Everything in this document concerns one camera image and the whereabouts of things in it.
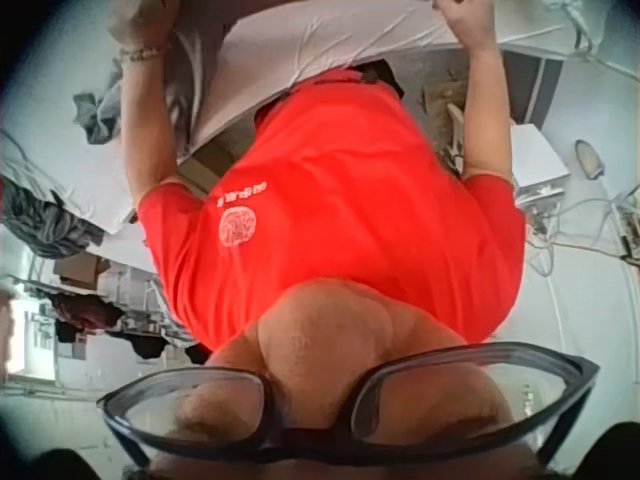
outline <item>hand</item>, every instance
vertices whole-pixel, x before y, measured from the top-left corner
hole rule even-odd
[[[433,0],[433,8],[469,53],[497,50],[493,0]]]
[[[127,51],[162,48],[180,10],[180,0],[117,0],[109,33]]]

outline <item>gray cloth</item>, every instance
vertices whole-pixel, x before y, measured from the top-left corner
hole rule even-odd
[[[137,0],[140,4],[158,0]],[[225,36],[242,17],[294,0],[182,0],[165,61],[165,98],[176,136],[179,157],[191,151],[193,129],[206,92],[216,72],[217,56]],[[75,123],[91,145],[103,145],[120,132],[122,67],[114,68],[103,93],[73,97]]]
[[[101,245],[104,231],[64,209],[62,200],[45,202],[4,176],[2,223],[37,256],[58,260],[72,257],[89,244]]]

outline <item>white fabric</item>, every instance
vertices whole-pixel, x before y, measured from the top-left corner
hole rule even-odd
[[[72,123],[71,100],[87,88],[99,91],[108,75],[117,51],[104,27],[110,3],[70,2],[2,102],[3,128],[67,192],[73,213],[116,233],[131,212],[119,146],[89,146]],[[583,12],[596,42],[606,19],[600,4],[585,0]],[[573,51],[575,31],[566,16],[539,0],[497,0],[496,15],[506,48],[555,57]],[[195,145],[296,80],[391,52],[453,46],[431,2],[417,0],[310,0],[249,17],[233,29],[220,54]]]

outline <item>person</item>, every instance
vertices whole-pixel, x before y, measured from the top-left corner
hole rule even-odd
[[[179,2],[119,29],[131,57],[122,91],[131,195],[173,312],[214,352],[210,368],[165,372],[100,401],[148,475],[546,475],[557,447],[536,456],[515,441],[507,427],[522,419],[486,367],[565,362],[560,375],[576,363],[532,346],[472,346],[507,317],[524,265],[493,1],[434,6],[470,59],[462,180],[441,169],[392,88],[340,69],[263,109],[255,144],[205,202],[176,177],[163,97],[159,53]],[[574,394],[597,370],[583,366]],[[163,409],[140,424],[127,410],[168,392],[180,401],[156,398],[148,408]],[[483,455],[423,455],[477,450],[484,434],[494,443]],[[150,461],[138,442],[162,454]]]

